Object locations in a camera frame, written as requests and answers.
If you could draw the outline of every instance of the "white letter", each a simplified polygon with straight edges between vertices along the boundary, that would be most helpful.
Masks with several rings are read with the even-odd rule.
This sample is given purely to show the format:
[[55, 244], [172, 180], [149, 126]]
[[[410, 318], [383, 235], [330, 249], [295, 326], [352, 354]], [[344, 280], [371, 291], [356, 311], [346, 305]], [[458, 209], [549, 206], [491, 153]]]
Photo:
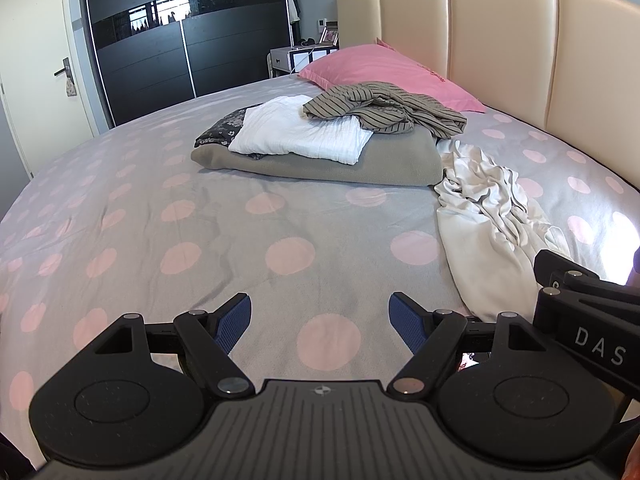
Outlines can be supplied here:
[[598, 344], [593, 347], [593, 350], [591, 350], [591, 353], [594, 353], [594, 352], [598, 352], [600, 354], [600, 357], [604, 357], [604, 338], [603, 337], [600, 338], [600, 341], [598, 341]]
[[[580, 333], [584, 334], [584, 341], [580, 342]], [[587, 339], [589, 338], [589, 332], [583, 329], [581, 326], [578, 327], [578, 335], [575, 337], [575, 343], [580, 346], [584, 346], [587, 343]]]
[[616, 366], [620, 366], [622, 364], [622, 355], [620, 355], [620, 352], [626, 353], [626, 349], [623, 348], [622, 346], [616, 346], [616, 351], [614, 352], [614, 354], [616, 355], [618, 360], [615, 360], [615, 359], [611, 360], [611, 362]]

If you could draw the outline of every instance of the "door handle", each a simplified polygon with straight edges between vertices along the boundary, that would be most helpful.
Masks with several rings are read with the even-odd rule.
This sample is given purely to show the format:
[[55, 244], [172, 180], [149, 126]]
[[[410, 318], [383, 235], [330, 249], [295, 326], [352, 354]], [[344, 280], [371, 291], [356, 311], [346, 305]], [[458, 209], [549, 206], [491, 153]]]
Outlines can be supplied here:
[[61, 68], [60, 70], [58, 70], [57, 72], [54, 72], [53, 75], [54, 76], [59, 76], [62, 73], [65, 73], [66, 76], [69, 78], [69, 80], [75, 84], [74, 82], [74, 77], [71, 73], [71, 64], [69, 63], [69, 58], [65, 57], [65, 59], [62, 60], [62, 63], [65, 65], [64, 68]]

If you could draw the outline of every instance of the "bed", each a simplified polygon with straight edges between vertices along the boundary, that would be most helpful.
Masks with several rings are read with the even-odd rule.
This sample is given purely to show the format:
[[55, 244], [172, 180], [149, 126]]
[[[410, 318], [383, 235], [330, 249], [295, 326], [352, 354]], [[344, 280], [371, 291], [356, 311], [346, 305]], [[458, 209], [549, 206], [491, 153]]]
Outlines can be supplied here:
[[[417, 6], [417, 26], [394, 17]], [[637, 6], [338, 0], [338, 14], [344, 46], [382, 38], [487, 104], [465, 113], [459, 140], [519, 173], [578, 263], [625, 283], [640, 245]], [[612, 16], [623, 20], [615, 30]], [[621, 38], [620, 27], [632, 32]], [[583, 33], [599, 39], [583, 44], [574, 38]], [[267, 377], [386, 383], [410, 356], [386, 314], [396, 290], [468, 314], [432, 188], [209, 171], [190, 160], [194, 139], [225, 114], [319, 92], [292, 75], [176, 105], [84, 143], [24, 189], [0, 224], [0, 430], [35, 465], [34, 390], [123, 313], [165, 322], [248, 293], [252, 322], [231, 355], [257, 388]]]

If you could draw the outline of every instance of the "door frame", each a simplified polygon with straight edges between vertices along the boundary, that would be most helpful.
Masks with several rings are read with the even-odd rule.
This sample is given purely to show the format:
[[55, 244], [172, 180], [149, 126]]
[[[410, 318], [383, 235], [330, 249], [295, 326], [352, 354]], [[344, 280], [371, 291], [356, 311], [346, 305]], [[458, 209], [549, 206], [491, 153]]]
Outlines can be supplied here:
[[[62, 14], [65, 22], [65, 33], [66, 33], [66, 42], [69, 48], [69, 63], [71, 65], [71, 69], [74, 74], [74, 80], [76, 82], [76, 90], [78, 91], [78, 96], [80, 97], [80, 102], [82, 103], [82, 109], [84, 110], [84, 114], [89, 123], [89, 128], [91, 130], [92, 136], [98, 137], [100, 135], [100, 131], [98, 130], [97, 123], [95, 121], [94, 112], [89, 105], [87, 94], [86, 94], [86, 86], [84, 85], [84, 78], [82, 77], [82, 72], [79, 68], [78, 61], [78, 50], [76, 49], [76, 42], [74, 41], [74, 32], [73, 25], [71, 21], [71, 13], [69, 10], [69, 0], [62, 0]], [[2, 84], [2, 74], [0, 73], [0, 84]], [[15, 147], [18, 149], [18, 154], [20, 155], [20, 160], [22, 161], [22, 165], [24, 169], [27, 171], [30, 180], [33, 180], [33, 172], [27, 163], [27, 159], [22, 152], [22, 147], [20, 145], [20, 141], [18, 140], [18, 136], [15, 131], [15, 126], [11, 118], [11, 113], [9, 112], [9, 105], [6, 102], [6, 97], [3, 91], [0, 91], [0, 103], [2, 104], [2, 109], [4, 110], [4, 114], [7, 119], [7, 123], [9, 124], [9, 131], [11, 131], [11, 136], [14, 138]]]

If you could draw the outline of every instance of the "white nightstand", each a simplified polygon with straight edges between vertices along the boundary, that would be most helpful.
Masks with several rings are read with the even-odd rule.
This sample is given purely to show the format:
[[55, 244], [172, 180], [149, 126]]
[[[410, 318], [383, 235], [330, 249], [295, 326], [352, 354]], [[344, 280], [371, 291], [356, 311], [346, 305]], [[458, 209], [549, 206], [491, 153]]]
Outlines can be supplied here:
[[338, 50], [331, 44], [284, 46], [271, 49], [271, 69], [274, 76], [300, 72], [312, 61]]

